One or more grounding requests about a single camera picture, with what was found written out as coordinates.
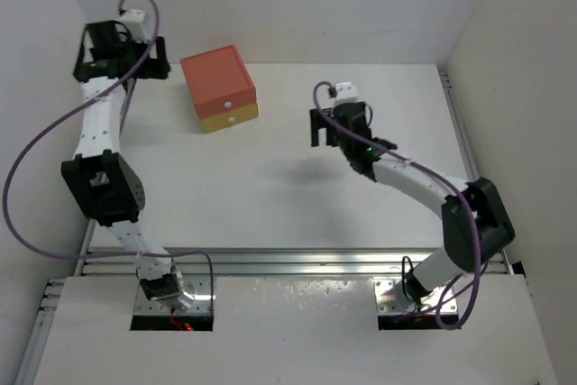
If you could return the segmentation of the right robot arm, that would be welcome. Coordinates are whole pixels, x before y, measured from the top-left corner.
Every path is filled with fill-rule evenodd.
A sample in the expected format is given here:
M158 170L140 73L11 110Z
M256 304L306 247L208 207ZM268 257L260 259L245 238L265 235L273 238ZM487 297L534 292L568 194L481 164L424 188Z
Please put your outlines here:
M474 249L480 249L484 264L515 239L515 229L492 181L430 175L396 154L395 143L372 135L365 108L363 102L345 102L311 109L311 145L319 145L319 131L325 129L326 144L338 147L355 172L413 198L440 218L442 247L402 279L405 298L417 304L457 275L475 272Z

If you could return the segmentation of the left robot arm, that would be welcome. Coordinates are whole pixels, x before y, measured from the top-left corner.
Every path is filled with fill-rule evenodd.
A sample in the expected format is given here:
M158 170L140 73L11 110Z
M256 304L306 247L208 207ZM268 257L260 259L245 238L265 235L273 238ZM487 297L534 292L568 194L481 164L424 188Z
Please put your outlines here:
M145 297L171 306L183 292L181 278L164 248L145 233L144 186L120 147L125 101L135 81L169 76L164 40L151 43L142 25L113 20L87 24L82 37L92 46L79 49L73 76L88 106L78 146L60 172L82 213L134 252Z

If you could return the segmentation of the yellow drawer box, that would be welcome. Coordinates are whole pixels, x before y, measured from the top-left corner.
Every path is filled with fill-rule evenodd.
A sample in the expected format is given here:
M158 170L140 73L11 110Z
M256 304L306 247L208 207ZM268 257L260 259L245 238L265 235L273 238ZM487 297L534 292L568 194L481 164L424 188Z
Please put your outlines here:
M259 116L259 107L256 103L244 105L219 115L201 119L200 124L205 133L216 132L237 124L251 121Z

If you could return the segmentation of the orange drawer box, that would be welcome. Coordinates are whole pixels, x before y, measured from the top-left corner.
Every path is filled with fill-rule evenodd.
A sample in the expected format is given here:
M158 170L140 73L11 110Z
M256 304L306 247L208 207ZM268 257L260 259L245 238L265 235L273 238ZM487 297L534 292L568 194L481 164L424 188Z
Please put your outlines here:
M180 66L200 119L257 101L256 87L234 45L181 59Z

